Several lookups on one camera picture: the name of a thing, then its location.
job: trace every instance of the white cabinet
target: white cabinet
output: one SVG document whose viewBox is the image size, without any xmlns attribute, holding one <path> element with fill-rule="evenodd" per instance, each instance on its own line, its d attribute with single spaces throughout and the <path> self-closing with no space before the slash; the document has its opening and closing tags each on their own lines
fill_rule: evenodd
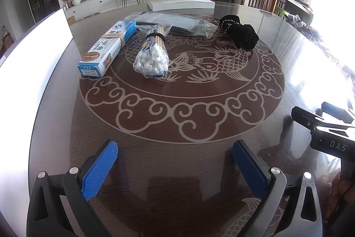
<svg viewBox="0 0 355 237">
<path fill-rule="evenodd" d="M 87 2 L 89 13 L 117 6 L 116 0 L 90 0 Z"/>
<path fill-rule="evenodd" d="M 127 0 L 126 6 L 137 4 L 137 0 Z M 74 16 L 76 20 L 97 12 L 107 12 L 112 9 L 121 8 L 122 0 L 87 0 L 65 11 L 66 18 Z"/>
<path fill-rule="evenodd" d="M 88 14 L 89 14 L 89 9 L 86 2 L 78 4 L 77 6 L 74 6 L 73 8 L 65 11 L 66 18 L 70 18 L 71 16 L 74 16 L 75 19 L 79 19 L 82 18 L 83 16 L 87 16 Z"/>
</svg>

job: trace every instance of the metal screw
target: metal screw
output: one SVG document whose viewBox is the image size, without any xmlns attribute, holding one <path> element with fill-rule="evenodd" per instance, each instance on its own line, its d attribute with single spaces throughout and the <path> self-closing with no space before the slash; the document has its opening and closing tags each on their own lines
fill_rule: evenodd
<svg viewBox="0 0 355 237">
<path fill-rule="evenodd" d="M 70 168 L 70 170 L 69 170 L 69 173 L 71 173 L 71 174 L 76 174 L 77 172 L 79 172 L 78 167 L 73 167 L 73 168 Z"/>
<path fill-rule="evenodd" d="M 311 175 L 310 172 L 304 172 L 304 173 L 303 173 L 303 176 L 305 176 L 305 178 L 307 178 L 307 179 L 312 178 L 312 175 Z"/>
<path fill-rule="evenodd" d="M 37 175 L 38 178 L 43 178 L 44 176 L 45 176 L 45 172 L 43 172 L 43 171 L 39 172 Z"/>
<path fill-rule="evenodd" d="M 273 173 L 274 175 L 278 175 L 280 174 L 280 169 L 279 168 L 271 168 L 271 173 Z"/>
</svg>

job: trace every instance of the circular decorative pattern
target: circular decorative pattern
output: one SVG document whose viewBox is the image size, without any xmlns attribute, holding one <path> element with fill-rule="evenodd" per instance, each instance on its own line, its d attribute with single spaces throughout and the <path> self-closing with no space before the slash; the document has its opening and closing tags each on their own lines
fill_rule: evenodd
<svg viewBox="0 0 355 237">
<path fill-rule="evenodd" d="M 103 78 L 80 79 L 91 111 L 123 132 L 159 142 L 218 141 L 262 123 L 282 98 L 281 65 L 261 40 L 244 51 L 220 28 L 210 39 L 169 34 L 166 49 L 173 64 L 159 79 L 145 79 L 133 69 L 143 41 L 135 32 Z"/>
</svg>

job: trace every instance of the round table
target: round table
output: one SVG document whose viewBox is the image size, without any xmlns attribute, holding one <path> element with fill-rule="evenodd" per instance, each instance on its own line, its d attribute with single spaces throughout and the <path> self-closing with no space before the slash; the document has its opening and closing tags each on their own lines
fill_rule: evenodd
<svg viewBox="0 0 355 237">
<path fill-rule="evenodd" d="M 140 10 L 145 5 L 71 26 L 74 39 L 50 78 L 34 125 L 30 191 L 39 171 L 61 174 L 80 166 L 112 139 L 119 157 L 90 203 L 113 236 L 235 236 L 260 202 L 231 157 L 233 142 L 242 139 L 271 167 L 311 172 L 322 202 L 340 160 L 310 148 L 310 132 L 290 113 L 294 106 L 314 112 L 324 101 L 347 107 L 350 89 L 323 51 L 273 14 L 216 3 L 214 10 L 169 12 L 211 22 L 238 15 L 260 38 L 253 51 L 236 51 L 220 30 L 211 39 L 169 35 L 171 70 L 147 80 L 132 67 L 142 42 L 136 32 L 104 78 L 79 77 L 77 63 L 92 44 Z M 270 232 L 282 212 L 281 206 Z"/>
</svg>

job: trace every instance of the drawer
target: drawer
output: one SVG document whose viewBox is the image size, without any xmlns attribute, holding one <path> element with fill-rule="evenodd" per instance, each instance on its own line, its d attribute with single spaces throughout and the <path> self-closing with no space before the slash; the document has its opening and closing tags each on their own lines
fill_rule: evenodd
<svg viewBox="0 0 355 237">
<path fill-rule="evenodd" d="M 83 16 L 87 16 L 89 13 L 89 9 L 86 3 L 78 4 L 71 9 L 65 11 L 66 18 L 70 18 L 74 16 L 75 19 L 82 18 Z"/>
<path fill-rule="evenodd" d="M 116 0 L 89 0 L 87 2 L 90 13 L 117 6 Z"/>
</svg>

